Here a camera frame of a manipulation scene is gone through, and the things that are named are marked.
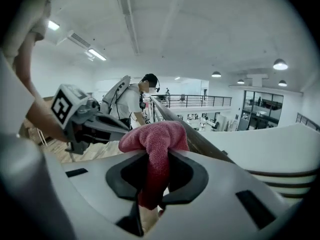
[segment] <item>white t-shirt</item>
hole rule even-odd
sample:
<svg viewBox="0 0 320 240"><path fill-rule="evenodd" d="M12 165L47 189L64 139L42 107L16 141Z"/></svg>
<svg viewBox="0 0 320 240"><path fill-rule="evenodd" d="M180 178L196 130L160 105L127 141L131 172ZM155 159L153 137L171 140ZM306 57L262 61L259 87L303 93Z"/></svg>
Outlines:
<svg viewBox="0 0 320 240"><path fill-rule="evenodd" d="M134 83L129 85L118 98L116 104L113 105L110 116L116 119L127 119L130 117L130 113L137 112L142 112L142 110L140 108L139 87L137 83Z"/></svg>

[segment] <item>ceiling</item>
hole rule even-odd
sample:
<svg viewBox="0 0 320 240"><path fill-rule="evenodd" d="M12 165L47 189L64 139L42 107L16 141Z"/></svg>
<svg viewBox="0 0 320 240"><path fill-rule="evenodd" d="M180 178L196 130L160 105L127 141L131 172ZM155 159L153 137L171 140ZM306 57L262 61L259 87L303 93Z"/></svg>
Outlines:
<svg viewBox="0 0 320 240"><path fill-rule="evenodd" d="M204 80L219 71L230 85L268 74L263 86L277 88L283 79L291 91L320 68L309 32L286 0L52 0L51 19L60 29L48 29L49 42L37 52L59 53L82 68ZM71 30L107 61L88 60L66 39ZM278 58L288 70L272 68Z"/></svg>

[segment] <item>air vent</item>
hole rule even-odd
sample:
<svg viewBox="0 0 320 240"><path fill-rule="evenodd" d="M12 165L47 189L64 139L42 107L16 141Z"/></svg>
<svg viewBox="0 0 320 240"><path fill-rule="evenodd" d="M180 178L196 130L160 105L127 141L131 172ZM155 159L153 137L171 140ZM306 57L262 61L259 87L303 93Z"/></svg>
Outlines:
<svg viewBox="0 0 320 240"><path fill-rule="evenodd" d="M76 43L77 45L88 49L90 47L90 44L83 40L80 36L78 36L76 33L73 33L71 36L68 37L72 42Z"/></svg>

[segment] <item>office floor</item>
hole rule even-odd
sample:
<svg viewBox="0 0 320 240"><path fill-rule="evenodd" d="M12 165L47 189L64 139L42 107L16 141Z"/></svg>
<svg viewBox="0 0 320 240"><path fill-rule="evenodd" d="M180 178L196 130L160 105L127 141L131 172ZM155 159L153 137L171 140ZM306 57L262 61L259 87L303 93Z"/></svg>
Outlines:
<svg viewBox="0 0 320 240"><path fill-rule="evenodd" d="M110 141L107 144L97 143L90 144L83 155L73 154L76 162L100 159L115 156L122 152L118 148L119 141ZM47 143L48 146L41 146L42 150L47 153L56 155L61 163L71 163L72 159L68 152L65 151L67 144L59 140L51 140Z"/></svg>

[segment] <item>person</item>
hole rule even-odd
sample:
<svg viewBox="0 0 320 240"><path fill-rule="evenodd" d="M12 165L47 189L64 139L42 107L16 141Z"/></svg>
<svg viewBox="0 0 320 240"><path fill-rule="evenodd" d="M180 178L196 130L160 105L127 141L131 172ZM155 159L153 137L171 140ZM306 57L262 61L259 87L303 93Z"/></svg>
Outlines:
<svg viewBox="0 0 320 240"><path fill-rule="evenodd" d="M158 78L150 73L146 74L139 83L134 83L122 93L112 107L110 116L119 119L126 126L131 128L130 117L132 113L141 126L145 125L142 109L140 104L142 101L142 93L156 93Z"/></svg>
<svg viewBox="0 0 320 240"><path fill-rule="evenodd" d="M50 137L66 142L63 130L31 80L33 48L36 42L44 39L50 14L51 0L23 0L3 37L1 49L9 66L34 97L26 118ZM24 125L19 134L28 136Z"/></svg>

